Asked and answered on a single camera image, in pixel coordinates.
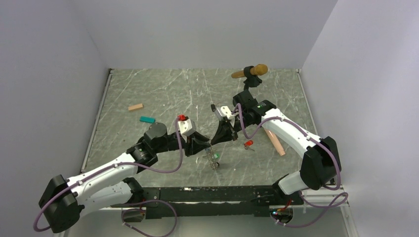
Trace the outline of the red tag key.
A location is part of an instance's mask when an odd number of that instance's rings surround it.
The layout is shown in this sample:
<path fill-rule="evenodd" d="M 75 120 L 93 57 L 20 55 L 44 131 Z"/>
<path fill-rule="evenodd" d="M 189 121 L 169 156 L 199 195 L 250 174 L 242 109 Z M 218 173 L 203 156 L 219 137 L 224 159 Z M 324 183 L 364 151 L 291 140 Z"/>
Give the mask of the red tag key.
<path fill-rule="evenodd" d="M 253 140 L 248 140 L 244 143 L 244 149 L 249 151 L 254 151 L 254 149 L 251 147 L 253 145 Z"/>

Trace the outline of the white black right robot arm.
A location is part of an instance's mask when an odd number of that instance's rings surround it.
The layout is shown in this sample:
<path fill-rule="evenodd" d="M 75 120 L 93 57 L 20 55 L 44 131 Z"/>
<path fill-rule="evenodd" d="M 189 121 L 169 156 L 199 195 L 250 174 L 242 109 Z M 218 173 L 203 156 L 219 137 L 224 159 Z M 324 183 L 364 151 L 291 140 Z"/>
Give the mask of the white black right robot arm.
<path fill-rule="evenodd" d="M 301 157 L 299 171 L 287 174 L 273 185 L 273 200 L 278 205 L 285 205 L 291 200 L 292 194 L 306 189 L 318 190 L 335 179 L 336 187 L 341 185 L 341 164 L 336 141 L 330 136 L 321 138 L 309 132 L 289 119 L 272 102 L 258 102 L 248 90 L 244 90 L 233 98 L 234 109 L 227 106 L 211 105 L 211 110 L 219 120 L 217 132 L 211 140 L 215 145 L 238 138 L 243 132 L 247 139 L 246 128 L 256 125 L 274 133 L 290 145 Z"/>

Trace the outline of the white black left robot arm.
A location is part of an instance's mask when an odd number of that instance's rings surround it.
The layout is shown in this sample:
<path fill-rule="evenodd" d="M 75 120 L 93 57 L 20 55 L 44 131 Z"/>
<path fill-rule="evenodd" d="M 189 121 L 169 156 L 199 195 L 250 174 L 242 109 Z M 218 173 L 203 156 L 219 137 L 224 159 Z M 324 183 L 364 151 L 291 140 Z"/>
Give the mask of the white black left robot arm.
<path fill-rule="evenodd" d="M 151 170 L 157 173 L 174 173 L 176 168 L 152 168 L 158 154 L 179 151 L 180 157 L 191 156 L 211 146 L 210 139 L 196 131 L 189 119 L 174 122 L 175 132 L 168 134 L 165 124 L 151 124 L 144 135 L 114 160 L 89 172 L 70 178 L 57 175 L 50 179 L 40 201 L 40 214 L 33 228 L 36 232 L 51 230 L 61 233 L 80 218 L 114 204 L 136 207 L 144 201 L 143 189 L 134 175 Z"/>

